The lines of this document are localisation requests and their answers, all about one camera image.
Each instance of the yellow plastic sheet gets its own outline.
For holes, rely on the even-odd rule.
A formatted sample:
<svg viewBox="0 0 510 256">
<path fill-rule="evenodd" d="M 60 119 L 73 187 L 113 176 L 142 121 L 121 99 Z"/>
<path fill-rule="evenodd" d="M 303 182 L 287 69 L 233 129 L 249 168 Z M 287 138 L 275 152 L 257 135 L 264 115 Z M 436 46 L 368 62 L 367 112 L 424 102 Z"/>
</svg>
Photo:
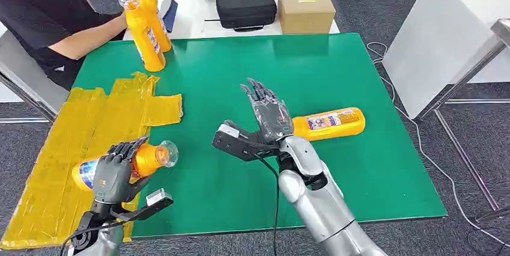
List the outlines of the yellow plastic sheet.
<svg viewBox="0 0 510 256">
<path fill-rule="evenodd" d="M 136 72 L 117 79 L 106 96 L 103 89 L 71 90 L 48 134 L 25 190 L 2 237 L 1 248 L 60 245 L 74 232 L 90 208 L 92 191 L 78 188 L 71 169 L 103 155 L 112 144 L 149 132 L 149 126 L 178 123 L 182 96 L 154 97 L 158 78 Z M 138 197 L 124 207 L 135 210 Z M 132 223 L 124 226 L 130 240 Z"/>
</svg>

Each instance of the human hand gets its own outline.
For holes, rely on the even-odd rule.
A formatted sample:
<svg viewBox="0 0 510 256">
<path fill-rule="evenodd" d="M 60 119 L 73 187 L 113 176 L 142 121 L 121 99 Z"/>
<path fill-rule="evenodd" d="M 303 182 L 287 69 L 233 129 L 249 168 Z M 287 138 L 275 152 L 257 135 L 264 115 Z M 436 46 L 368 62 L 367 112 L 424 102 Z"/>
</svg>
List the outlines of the human hand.
<svg viewBox="0 0 510 256">
<path fill-rule="evenodd" d="M 126 22 L 126 12 L 125 11 L 123 11 L 122 14 L 120 14 L 120 16 L 117 17 L 117 21 L 122 29 L 128 28 L 128 23 Z"/>
</svg>

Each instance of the black case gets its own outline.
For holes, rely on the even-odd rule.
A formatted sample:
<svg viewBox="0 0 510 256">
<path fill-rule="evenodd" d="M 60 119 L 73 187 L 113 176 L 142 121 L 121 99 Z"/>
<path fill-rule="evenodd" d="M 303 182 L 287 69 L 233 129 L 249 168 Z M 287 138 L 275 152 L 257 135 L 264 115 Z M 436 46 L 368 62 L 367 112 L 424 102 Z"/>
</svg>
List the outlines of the black case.
<svg viewBox="0 0 510 256">
<path fill-rule="evenodd" d="M 274 0 L 216 0 L 216 9 L 226 29 L 269 25 L 276 16 Z"/>
</svg>

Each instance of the yellow bottle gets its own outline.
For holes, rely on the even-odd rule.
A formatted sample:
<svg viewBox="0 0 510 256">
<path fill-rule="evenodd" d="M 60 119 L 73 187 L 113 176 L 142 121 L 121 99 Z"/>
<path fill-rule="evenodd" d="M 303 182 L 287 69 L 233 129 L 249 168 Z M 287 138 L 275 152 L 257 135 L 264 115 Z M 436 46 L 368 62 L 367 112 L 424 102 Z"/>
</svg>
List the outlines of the yellow bottle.
<svg viewBox="0 0 510 256">
<path fill-rule="evenodd" d="M 140 6 L 146 13 L 146 19 L 151 29 L 154 31 L 161 51 L 163 51 L 163 53 L 168 52 L 172 48 L 172 45 L 168 39 L 165 23 L 163 23 L 163 20 L 159 16 L 158 0 L 140 0 Z"/>
<path fill-rule="evenodd" d="M 118 3 L 124 8 L 127 27 L 133 35 L 145 69 L 149 72 L 161 71 L 165 67 L 165 57 L 140 7 L 140 0 L 118 0 Z"/>
<path fill-rule="evenodd" d="M 171 141 L 163 141 L 157 146 L 142 144 L 132 159 L 131 180 L 152 175 L 159 167 L 173 167 L 179 158 L 179 151 Z M 92 189 L 98 159 L 87 160 L 76 165 L 71 175 L 82 190 Z"/>
<path fill-rule="evenodd" d="M 365 129 L 365 117 L 358 108 L 295 117 L 292 123 L 294 135 L 308 141 L 357 135 Z"/>
</svg>

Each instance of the black t-shirt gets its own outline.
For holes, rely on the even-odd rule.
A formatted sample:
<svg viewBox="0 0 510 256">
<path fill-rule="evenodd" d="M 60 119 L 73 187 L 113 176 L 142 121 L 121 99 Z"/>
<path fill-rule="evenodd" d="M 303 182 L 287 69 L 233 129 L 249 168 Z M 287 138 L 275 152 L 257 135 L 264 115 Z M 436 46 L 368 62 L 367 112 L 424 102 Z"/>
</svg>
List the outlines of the black t-shirt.
<svg viewBox="0 0 510 256">
<path fill-rule="evenodd" d="M 19 40 L 23 48 L 50 76 L 55 68 L 77 65 L 48 48 L 84 29 L 99 26 L 112 16 L 96 13 L 87 0 L 0 0 L 0 22 Z"/>
</svg>

